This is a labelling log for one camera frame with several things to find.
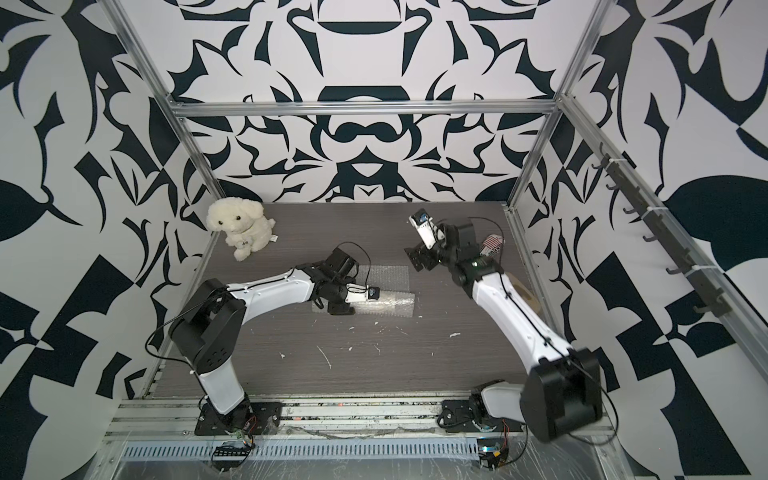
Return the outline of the clear bubble wrap sheet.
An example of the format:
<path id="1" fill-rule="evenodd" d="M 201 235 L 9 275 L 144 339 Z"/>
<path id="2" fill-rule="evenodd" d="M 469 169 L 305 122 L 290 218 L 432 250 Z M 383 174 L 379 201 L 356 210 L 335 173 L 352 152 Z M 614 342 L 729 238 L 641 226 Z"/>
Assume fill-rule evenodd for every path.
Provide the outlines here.
<path id="1" fill-rule="evenodd" d="M 350 284 L 373 286 L 367 283 L 369 280 L 368 275 L 371 272 L 371 267 L 365 267 L 363 272 L 360 272 L 360 267 L 354 267 L 349 273 L 355 280 Z M 350 303 L 354 309 L 354 315 L 377 315 L 377 316 L 394 316 L 394 317 L 411 317 L 415 308 L 415 295 L 410 292 L 385 290 L 379 287 L 381 290 L 380 299 L 376 301 L 368 301 L 364 303 Z M 328 314 L 325 310 L 321 310 L 316 307 L 311 300 L 312 309 L 315 312 L 323 312 Z"/>

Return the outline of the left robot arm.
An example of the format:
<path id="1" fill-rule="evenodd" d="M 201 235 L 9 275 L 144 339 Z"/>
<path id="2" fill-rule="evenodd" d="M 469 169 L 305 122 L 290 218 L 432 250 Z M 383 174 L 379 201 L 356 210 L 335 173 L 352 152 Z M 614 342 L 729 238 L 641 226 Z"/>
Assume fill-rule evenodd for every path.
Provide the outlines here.
<path id="1" fill-rule="evenodd" d="M 246 402 L 231 357 L 242 325 L 282 307 L 321 303 L 331 315 L 352 315 L 354 306 L 380 298 L 380 289 L 358 284 L 359 263 L 340 248 L 266 279 L 223 284 L 203 282 L 169 327 L 169 336 L 201 384 L 209 404 L 228 415 Z"/>

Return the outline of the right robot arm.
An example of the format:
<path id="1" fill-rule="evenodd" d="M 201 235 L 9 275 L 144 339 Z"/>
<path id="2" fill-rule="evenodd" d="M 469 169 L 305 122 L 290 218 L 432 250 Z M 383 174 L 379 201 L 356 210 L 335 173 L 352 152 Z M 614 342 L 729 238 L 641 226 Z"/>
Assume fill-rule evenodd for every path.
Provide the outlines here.
<path id="1" fill-rule="evenodd" d="M 480 389 L 487 415 L 522 423 L 542 442 L 600 421 L 603 387 L 596 356 L 575 350 L 540 319 L 497 258 L 483 253 L 472 222 L 437 223 L 420 210 L 409 223 L 420 237 L 406 251 L 414 268 L 446 267 L 454 283 L 494 320 L 525 368 L 520 388 L 501 381 Z"/>

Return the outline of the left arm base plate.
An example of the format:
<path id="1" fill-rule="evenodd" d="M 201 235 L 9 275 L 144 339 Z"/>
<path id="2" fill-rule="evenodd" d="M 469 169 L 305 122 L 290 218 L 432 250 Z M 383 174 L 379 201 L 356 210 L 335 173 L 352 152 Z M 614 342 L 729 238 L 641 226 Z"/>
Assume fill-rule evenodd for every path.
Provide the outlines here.
<path id="1" fill-rule="evenodd" d="M 194 429 L 195 436 L 262 436 L 277 432 L 283 404 L 280 402 L 242 402 L 228 414 L 219 413 L 204 402 Z"/>

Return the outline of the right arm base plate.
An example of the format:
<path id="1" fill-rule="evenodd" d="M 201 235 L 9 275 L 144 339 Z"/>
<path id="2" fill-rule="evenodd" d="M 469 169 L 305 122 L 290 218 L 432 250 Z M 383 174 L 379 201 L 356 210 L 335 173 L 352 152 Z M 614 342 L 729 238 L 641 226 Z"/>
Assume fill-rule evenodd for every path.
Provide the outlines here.
<path id="1" fill-rule="evenodd" d="M 436 424 L 449 433 L 482 431 L 485 427 L 468 400 L 443 400 Z"/>

